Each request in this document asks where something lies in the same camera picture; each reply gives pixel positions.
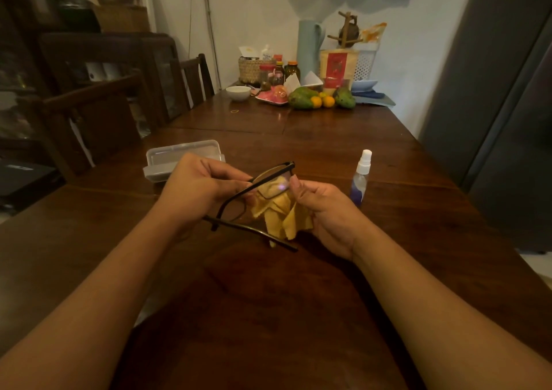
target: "eyeglasses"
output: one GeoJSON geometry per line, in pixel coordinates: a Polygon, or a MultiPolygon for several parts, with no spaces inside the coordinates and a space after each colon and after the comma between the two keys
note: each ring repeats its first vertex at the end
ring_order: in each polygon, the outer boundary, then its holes
{"type": "Polygon", "coordinates": [[[203,219],[212,224],[212,232],[216,232],[220,225],[244,230],[246,232],[251,232],[259,236],[266,237],[292,252],[297,252],[297,248],[292,246],[285,240],[281,240],[275,236],[272,236],[272,234],[270,233],[264,232],[254,227],[236,223],[236,221],[247,212],[245,202],[239,200],[238,198],[242,197],[247,192],[253,191],[254,189],[257,189],[259,194],[265,199],[276,198],[278,195],[285,192],[289,188],[289,178],[292,177],[292,171],[294,168],[294,162],[285,162],[281,165],[273,167],[272,169],[269,169],[268,171],[263,172],[255,178],[250,179],[250,186],[233,195],[231,198],[228,198],[220,206],[216,214],[216,218],[205,216],[203,217],[203,219]],[[272,182],[270,185],[262,187],[266,183],[274,180],[277,180],[277,182],[272,182]]]}

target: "black eyeglass frame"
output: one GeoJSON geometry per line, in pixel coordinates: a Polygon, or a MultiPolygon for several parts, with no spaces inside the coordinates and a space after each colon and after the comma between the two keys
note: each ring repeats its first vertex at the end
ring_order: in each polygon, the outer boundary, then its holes
{"type": "MultiPolygon", "coordinates": [[[[278,243],[280,246],[282,247],[285,247],[286,249],[288,250],[291,250],[292,252],[297,252],[297,248],[292,246],[291,244],[289,244],[288,242],[284,241],[284,240],[281,240],[275,236],[272,236],[270,233],[267,233],[267,232],[263,232],[262,230],[258,230],[258,229],[255,229],[253,227],[250,227],[250,226],[244,226],[243,224],[238,224],[238,223],[232,223],[232,222],[227,222],[225,220],[222,220],[221,217],[223,216],[223,213],[224,213],[224,210],[226,208],[226,206],[228,204],[230,204],[234,199],[236,198],[239,198],[241,197],[242,195],[250,192],[250,191],[253,191],[255,188],[258,188],[259,186],[263,185],[263,184],[266,184],[267,182],[270,182],[272,181],[273,179],[276,179],[277,177],[279,177],[280,175],[283,175],[285,174],[286,172],[289,172],[290,174],[293,175],[293,170],[295,169],[295,162],[293,161],[290,161],[290,162],[284,162],[284,163],[281,163],[279,165],[276,165],[273,167],[274,168],[277,168],[279,166],[284,166],[282,169],[276,171],[275,173],[273,173],[272,175],[266,177],[265,179],[262,179],[261,181],[259,182],[254,182],[252,183],[251,185],[249,185],[247,188],[245,188],[244,190],[241,190],[240,192],[238,192],[237,194],[234,194],[233,196],[231,196],[230,198],[228,198],[227,200],[225,200],[225,202],[223,202],[223,204],[220,206],[220,208],[218,209],[218,212],[216,214],[216,218],[215,217],[211,217],[211,216],[205,216],[203,217],[203,219],[209,223],[212,224],[212,227],[211,227],[211,231],[212,232],[216,232],[216,230],[219,228],[219,225],[223,225],[223,226],[228,226],[228,227],[232,227],[232,228],[235,228],[235,229],[239,229],[239,230],[244,230],[246,232],[251,232],[251,233],[255,233],[257,235],[260,235],[260,236],[264,236],[270,240],[272,240],[273,242],[275,243],[278,243]]],[[[252,178],[250,179],[249,182],[253,182],[255,180],[255,178],[252,178]]]]}

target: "wooden dining table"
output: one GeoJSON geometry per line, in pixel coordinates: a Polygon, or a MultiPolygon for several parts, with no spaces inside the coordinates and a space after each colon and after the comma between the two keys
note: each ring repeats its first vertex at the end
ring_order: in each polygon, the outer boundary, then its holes
{"type": "MultiPolygon", "coordinates": [[[[345,193],[362,150],[372,150],[362,212],[552,361],[552,292],[390,109],[300,111],[230,102],[224,93],[0,226],[0,353],[151,208],[161,188],[143,177],[146,151],[207,139],[252,176],[292,160],[298,177],[345,193]]],[[[291,253],[247,232],[211,232],[205,222],[185,234],[160,266],[113,388],[423,388],[360,271],[309,233],[295,242],[291,253]]]]}

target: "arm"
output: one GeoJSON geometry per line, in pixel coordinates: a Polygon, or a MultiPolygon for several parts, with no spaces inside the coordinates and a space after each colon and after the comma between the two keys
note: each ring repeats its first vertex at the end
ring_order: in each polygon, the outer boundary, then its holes
{"type": "Polygon", "coordinates": [[[0,388],[108,388],[172,240],[250,178],[225,163],[183,156],[146,217],[0,360],[0,388]]]}
{"type": "Polygon", "coordinates": [[[330,184],[290,180],[314,234],[370,283],[429,389],[552,388],[552,366],[439,282],[330,184]]]}

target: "white spray nozzle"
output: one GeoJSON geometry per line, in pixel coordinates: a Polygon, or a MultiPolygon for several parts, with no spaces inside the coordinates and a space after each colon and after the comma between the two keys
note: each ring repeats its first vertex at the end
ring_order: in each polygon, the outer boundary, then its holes
{"type": "Polygon", "coordinates": [[[361,159],[356,166],[357,173],[361,175],[368,175],[370,172],[370,162],[372,160],[372,152],[368,149],[362,151],[361,159]]]}

